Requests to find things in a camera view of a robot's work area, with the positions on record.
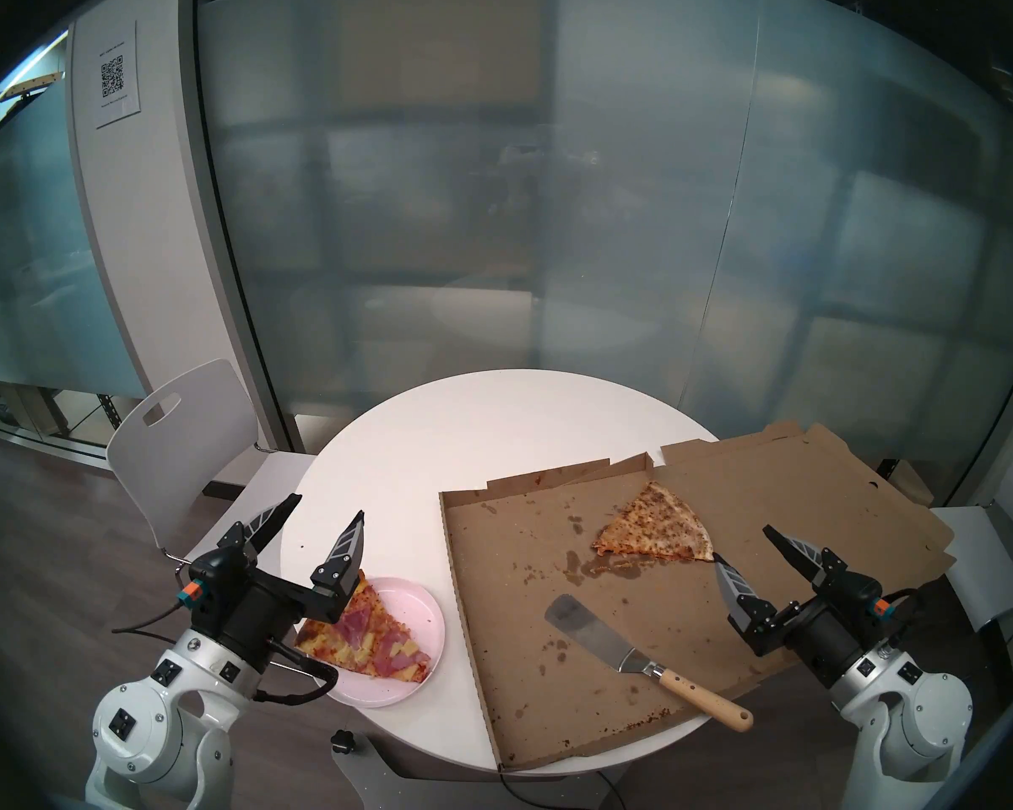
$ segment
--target metal spatula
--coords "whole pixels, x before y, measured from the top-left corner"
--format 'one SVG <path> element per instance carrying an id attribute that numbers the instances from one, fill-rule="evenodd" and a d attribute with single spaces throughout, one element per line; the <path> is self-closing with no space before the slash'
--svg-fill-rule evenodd
<path id="1" fill-rule="evenodd" d="M 754 725 L 754 715 L 732 701 L 724 699 L 682 673 L 667 669 L 632 647 L 615 630 L 589 612 L 573 595 L 559 595 L 544 613 L 544 620 L 589 650 L 619 673 L 644 673 L 656 679 L 696 709 L 717 719 L 729 729 L 747 731 Z"/>

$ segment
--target frosted glass wall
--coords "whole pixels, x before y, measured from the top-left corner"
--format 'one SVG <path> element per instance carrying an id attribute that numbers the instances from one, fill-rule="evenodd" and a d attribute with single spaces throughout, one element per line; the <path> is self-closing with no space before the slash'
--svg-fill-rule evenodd
<path id="1" fill-rule="evenodd" d="M 823 0 L 217 0 L 208 138 L 279 399 L 614 380 L 951 482 L 1013 383 L 1013 115 Z"/>
<path id="2" fill-rule="evenodd" d="M 0 381 L 142 398 L 94 266 L 65 82 L 0 129 Z"/>

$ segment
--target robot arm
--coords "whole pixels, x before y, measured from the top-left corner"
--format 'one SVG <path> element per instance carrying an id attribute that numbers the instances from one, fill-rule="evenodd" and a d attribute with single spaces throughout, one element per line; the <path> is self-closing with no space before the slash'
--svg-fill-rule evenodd
<path id="1" fill-rule="evenodd" d="M 859 728 L 844 810 L 923 807 L 960 762 L 972 717 L 967 687 L 949 673 L 925 673 L 898 647 L 908 625 L 901 609 L 910 601 L 888 602 L 880 583 L 848 570 L 829 549 L 768 524 L 765 535 L 816 594 L 778 612 L 715 555 L 729 624 L 758 656 L 795 652 Z"/>
<path id="2" fill-rule="evenodd" d="M 364 511 L 348 524 L 329 555 L 299 586 L 256 568 L 259 552 L 281 531 L 300 501 L 293 493 L 247 537 L 239 522 L 218 548 L 188 567 L 179 597 L 190 627 L 144 679 L 118 685 L 93 714 L 97 757 L 86 785 L 90 804 L 112 810 L 142 808 L 140 785 L 221 810 L 232 796 L 229 728 L 254 700 L 300 704 L 330 691 L 338 671 L 282 644 L 302 618 L 336 623 L 353 597 L 364 554 Z M 271 697 L 258 691 L 271 653 L 278 652 L 324 681 L 311 695 Z M 197 693 L 201 717 L 180 707 Z"/>

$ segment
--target pizza slice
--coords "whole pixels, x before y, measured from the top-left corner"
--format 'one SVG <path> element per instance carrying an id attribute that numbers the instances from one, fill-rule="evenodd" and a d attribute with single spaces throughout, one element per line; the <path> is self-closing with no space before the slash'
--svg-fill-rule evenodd
<path id="1" fill-rule="evenodd" d="M 406 682 L 422 682 L 431 662 L 409 629 L 387 612 L 363 569 L 338 623 L 307 619 L 296 646 L 334 667 Z"/>
<path id="2" fill-rule="evenodd" d="M 651 554 L 667 560 L 712 561 L 713 543 L 698 514 L 657 482 L 649 482 L 593 544 L 599 554 Z"/>

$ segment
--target pizza box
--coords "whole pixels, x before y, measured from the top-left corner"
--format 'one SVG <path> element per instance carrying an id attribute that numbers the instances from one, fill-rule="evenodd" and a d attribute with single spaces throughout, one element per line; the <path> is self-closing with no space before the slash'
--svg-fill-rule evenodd
<path id="1" fill-rule="evenodd" d="M 767 542 L 767 523 L 830 547 L 886 592 L 940 577 L 952 563 L 944 553 L 952 532 L 825 426 L 802 432 L 777 423 L 663 450 L 663 467 L 643 454 L 440 494 L 462 631 L 502 770 L 596 754 L 698 714 L 648 677 L 615 673 L 548 625 L 545 610 L 562 592 L 651 659 L 729 698 L 798 661 L 787 650 L 754 655 L 726 621 L 712 564 L 607 569 L 607 557 L 596 557 L 601 529 L 648 480 L 686 500 L 715 550 L 777 608 L 813 592 Z"/>

